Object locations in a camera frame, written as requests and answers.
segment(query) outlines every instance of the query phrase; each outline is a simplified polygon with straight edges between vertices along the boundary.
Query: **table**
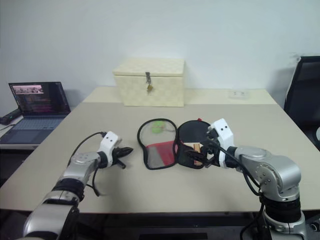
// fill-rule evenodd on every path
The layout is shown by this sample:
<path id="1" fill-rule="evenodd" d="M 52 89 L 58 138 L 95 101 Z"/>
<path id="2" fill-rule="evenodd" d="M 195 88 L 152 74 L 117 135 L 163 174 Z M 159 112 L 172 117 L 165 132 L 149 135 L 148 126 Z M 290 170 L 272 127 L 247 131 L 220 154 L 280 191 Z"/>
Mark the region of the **table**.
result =
<path id="1" fill-rule="evenodd" d="M 214 98 L 208 94 L 210 90 L 204 90 L 198 94 L 196 103 L 187 100 L 185 107 L 125 107 L 117 102 L 115 88 L 97 88 L 2 186 L 0 208 L 32 211 L 55 185 L 80 141 L 94 132 L 113 131 L 123 138 L 121 146 L 133 147 L 134 151 L 122 158 L 126 169 L 113 166 L 98 171 L 96 186 L 103 196 L 96 197 L 87 187 L 79 204 L 80 212 L 253 212 L 259 209 L 258 198 L 251 193 L 242 174 L 234 169 L 211 166 L 196 170 L 176 164 L 167 169 L 148 170 L 136 139 L 137 131 L 145 121 L 163 117 L 177 126 L 197 118 L 210 123 L 224 118 L 234 133 L 236 145 L 257 146 L 295 161 L 302 171 L 301 208 L 320 209 L 317 191 L 320 152 L 265 90 L 257 91 L 260 92 L 258 104 L 254 104 L 255 93 L 250 93 L 252 97 L 247 100 L 225 97 L 218 104 L 204 104 L 202 100 Z M 226 96 L 222 93 L 227 91 L 213 92 Z M 87 141 L 80 151 L 96 151 L 100 140 L 97 136 Z"/>

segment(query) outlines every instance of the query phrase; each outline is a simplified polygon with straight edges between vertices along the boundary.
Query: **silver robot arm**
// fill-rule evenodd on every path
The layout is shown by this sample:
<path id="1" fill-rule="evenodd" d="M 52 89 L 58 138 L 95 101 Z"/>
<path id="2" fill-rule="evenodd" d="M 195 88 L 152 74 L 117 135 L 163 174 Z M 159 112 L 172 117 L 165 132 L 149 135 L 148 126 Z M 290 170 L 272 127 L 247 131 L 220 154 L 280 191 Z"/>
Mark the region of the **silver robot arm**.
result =
<path id="1" fill-rule="evenodd" d="M 246 181 L 250 175 L 258 182 L 260 192 L 256 195 L 265 205 L 263 217 L 272 239 L 307 240 L 305 216 L 300 206 L 299 167 L 288 157 L 272 155 L 264 149 L 235 147 L 234 135 L 223 118 L 209 126 L 207 136 L 201 143 L 202 153 L 191 152 L 189 156 L 206 167 L 235 168 L 243 173 Z"/>
<path id="2" fill-rule="evenodd" d="M 78 204 L 90 174 L 97 168 L 114 164 L 113 150 L 121 139 L 109 131 L 97 152 L 76 153 L 56 185 L 25 222 L 23 236 L 38 239 L 69 239 L 75 232 L 79 216 Z"/>

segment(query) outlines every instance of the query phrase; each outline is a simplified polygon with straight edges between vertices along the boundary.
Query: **storage box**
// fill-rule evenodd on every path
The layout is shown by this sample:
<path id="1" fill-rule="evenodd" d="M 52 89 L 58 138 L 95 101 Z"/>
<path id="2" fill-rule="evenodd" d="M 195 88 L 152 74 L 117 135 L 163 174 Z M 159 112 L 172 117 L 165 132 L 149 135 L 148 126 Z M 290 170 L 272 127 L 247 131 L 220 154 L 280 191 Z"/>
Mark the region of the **storage box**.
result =
<path id="1" fill-rule="evenodd" d="M 129 58 L 113 70 L 126 106 L 184 106 L 184 64 L 175 58 Z"/>

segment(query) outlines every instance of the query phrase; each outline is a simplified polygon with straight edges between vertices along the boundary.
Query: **chair backrest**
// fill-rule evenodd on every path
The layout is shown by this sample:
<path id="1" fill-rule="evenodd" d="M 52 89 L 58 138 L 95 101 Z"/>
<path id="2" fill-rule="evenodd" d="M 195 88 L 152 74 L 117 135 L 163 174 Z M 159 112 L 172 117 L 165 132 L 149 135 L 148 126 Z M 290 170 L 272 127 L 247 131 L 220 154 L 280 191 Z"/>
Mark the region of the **chair backrest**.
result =
<path id="1" fill-rule="evenodd" d="M 320 126 L 320 56 L 303 56 L 288 88 L 284 111 L 300 127 Z"/>

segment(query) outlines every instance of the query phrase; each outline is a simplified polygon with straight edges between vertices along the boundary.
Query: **wall outlet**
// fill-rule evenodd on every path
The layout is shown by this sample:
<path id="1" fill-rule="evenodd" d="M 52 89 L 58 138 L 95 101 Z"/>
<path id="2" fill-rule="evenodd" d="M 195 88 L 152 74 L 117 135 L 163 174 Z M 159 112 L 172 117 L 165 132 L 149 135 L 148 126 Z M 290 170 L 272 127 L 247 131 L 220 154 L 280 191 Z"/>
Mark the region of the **wall outlet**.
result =
<path id="1" fill-rule="evenodd" d="M 249 91 L 244 89 L 231 89 L 228 95 L 230 99 L 248 99 Z"/>

